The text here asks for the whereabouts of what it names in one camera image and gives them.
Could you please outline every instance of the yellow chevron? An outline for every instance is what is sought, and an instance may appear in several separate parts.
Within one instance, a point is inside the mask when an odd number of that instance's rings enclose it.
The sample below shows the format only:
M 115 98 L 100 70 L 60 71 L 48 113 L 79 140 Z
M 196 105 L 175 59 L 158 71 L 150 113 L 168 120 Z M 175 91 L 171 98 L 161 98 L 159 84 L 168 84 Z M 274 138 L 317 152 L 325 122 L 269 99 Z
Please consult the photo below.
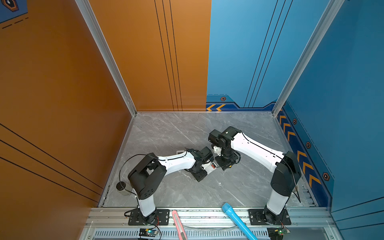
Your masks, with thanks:
M 297 151 L 297 161 L 300 162 L 300 155 L 307 157 L 307 155 L 303 152 Z
M 287 137 L 287 138 L 288 138 L 288 142 L 289 142 L 289 136 L 290 136 L 290 135 L 294 135 L 294 136 L 296 136 L 296 134 L 295 134 L 294 132 L 290 132 L 290 131 L 288 131 L 288 137 Z
M 216 110 L 217 110 L 217 111 L 221 111 L 220 108 L 222 108 L 222 107 L 224 107 L 224 106 L 225 106 L 225 104 L 223 104 L 223 105 L 221 105 L 220 107 L 216 108 Z
M 281 125 L 281 119 L 282 119 L 282 118 L 287 118 L 287 117 L 286 117 L 286 116 L 283 116 L 283 115 L 280 116 L 280 125 Z
M 208 110 L 208 111 L 212 111 L 212 110 L 211 110 L 211 107 L 213 107 L 213 106 L 215 106 L 215 105 L 216 105 L 216 104 L 212 104 L 211 106 L 209 106 L 209 107 L 207 108 L 207 110 Z
M 284 126 L 283 132 L 285 133 L 285 127 L 290 127 L 291 125 L 289 125 L 289 123 L 284 123 L 283 126 Z
M 311 165 L 309 165 L 309 164 L 306 163 L 306 162 L 303 162 L 303 173 L 304 173 L 304 175 L 305 175 L 305 167 L 309 167 L 310 169 L 313 170 L 313 167 L 312 167 Z
M 311 188 L 312 188 L 312 180 L 315 180 L 316 182 L 318 182 L 319 184 L 321 184 L 321 182 L 320 182 L 319 179 L 315 178 L 314 176 L 312 176 L 312 175 L 310 174 L 310 187 L 311 187 Z

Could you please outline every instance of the pink utility knife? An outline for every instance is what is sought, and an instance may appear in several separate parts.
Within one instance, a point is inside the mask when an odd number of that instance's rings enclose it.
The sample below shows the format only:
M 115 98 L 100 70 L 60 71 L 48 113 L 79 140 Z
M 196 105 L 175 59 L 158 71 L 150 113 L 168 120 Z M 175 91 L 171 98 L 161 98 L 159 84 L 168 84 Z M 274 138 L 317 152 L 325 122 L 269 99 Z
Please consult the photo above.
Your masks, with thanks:
M 183 225 L 181 224 L 179 215 L 176 210 L 172 211 L 173 221 L 175 222 L 177 234 L 179 235 L 180 240 L 187 240 L 187 234 L 184 231 Z

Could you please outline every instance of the white robotic arm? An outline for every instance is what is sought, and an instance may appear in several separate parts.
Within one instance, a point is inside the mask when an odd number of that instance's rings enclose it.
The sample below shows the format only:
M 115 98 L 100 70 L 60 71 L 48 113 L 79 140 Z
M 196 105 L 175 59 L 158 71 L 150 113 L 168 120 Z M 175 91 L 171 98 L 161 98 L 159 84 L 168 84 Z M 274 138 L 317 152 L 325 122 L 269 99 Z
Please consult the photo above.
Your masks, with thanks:
M 213 154 L 207 147 L 201 151 L 188 149 L 166 157 L 147 154 L 128 175 L 144 221 L 152 223 L 154 219 L 156 206 L 153 194 L 164 176 L 187 169 L 200 182 L 216 168 L 212 161 Z
M 252 140 L 242 132 L 237 133 L 231 141 L 231 148 L 240 151 L 261 163 L 269 171 L 274 172 L 276 162 L 280 162 L 284 153 Z M 221 156 L 221 148 L 214 146 L 214 152 Z
M 212 143 L 216 162 L 223 170 L 238 163 L 236 151 L 240 151 L 273 172 L 271 181 L 272 193 L 265 206 L 264 216 L 267 223 L 276 224 L 284 214 L 283 209 L 292 190 L 301 177 L 300 167 L 292 152 L 276 151 L 252 140 L 242 131 L 228 127 L 225 131 L 213 130 L 208 137 Z

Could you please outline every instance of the gray marble tile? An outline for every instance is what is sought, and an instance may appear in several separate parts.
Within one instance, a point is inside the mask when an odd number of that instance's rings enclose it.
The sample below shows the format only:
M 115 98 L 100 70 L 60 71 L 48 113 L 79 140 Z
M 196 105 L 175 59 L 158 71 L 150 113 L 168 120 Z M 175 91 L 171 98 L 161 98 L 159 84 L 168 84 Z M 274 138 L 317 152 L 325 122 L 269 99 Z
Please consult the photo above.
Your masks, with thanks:
M 157 156 L 176 154 L 177 150 L 210 147 L 208 134 L 228 126 L 241 129 L 252 139 L 278 151 L 286 152 L 289 145 L 271 113 L 141 113 L 134 120 L 131 133 L 118 165 L 135 154 L 154 152 Z M 129 160 L 121 171 L 122 180 L 142 159 Z M 271 193 L 272 173 L 260 163 L 242 154 L 241 162 L 223 171 L 216 169 L 201 182 L 184 170 L 165 176 L 154 194 L 157 207 L 219 207 L 225 202 L 232 206 L 264 207 Z M 104 207 L 135 207 L 133 195 L 117 192 L 118 171 L 113 178 Z M 292 196 L 288 206 L 308 206 Z

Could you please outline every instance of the ventilation grille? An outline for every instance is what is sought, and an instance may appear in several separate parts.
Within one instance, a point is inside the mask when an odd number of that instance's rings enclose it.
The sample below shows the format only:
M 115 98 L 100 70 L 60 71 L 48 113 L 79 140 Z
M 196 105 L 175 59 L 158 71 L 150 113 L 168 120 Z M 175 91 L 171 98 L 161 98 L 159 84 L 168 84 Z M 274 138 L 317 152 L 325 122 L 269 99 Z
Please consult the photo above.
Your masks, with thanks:
M 103 237 L 116 237 L 116 238 L 136 238 L 137 230 L 122 230 L 121 228 L 101 228 L 95 231 L 94 238 L 103 238 Z
M 140 228 L 98 228 L 95 231 L 94 238 L 97 239 L 137 239 Z M 176 228 L 161 228 L 161 239 L 163 240 L 178 240 Z M 250 228 L 251 232 L 258 239 L 270 239 L 267 228 Z M 186 230 L 187 239 L 194 240 L 212 240 L 212 239 L 247 239 L 245 234 L 239 229 L 231 231 L 204 231 L 204 230 Z

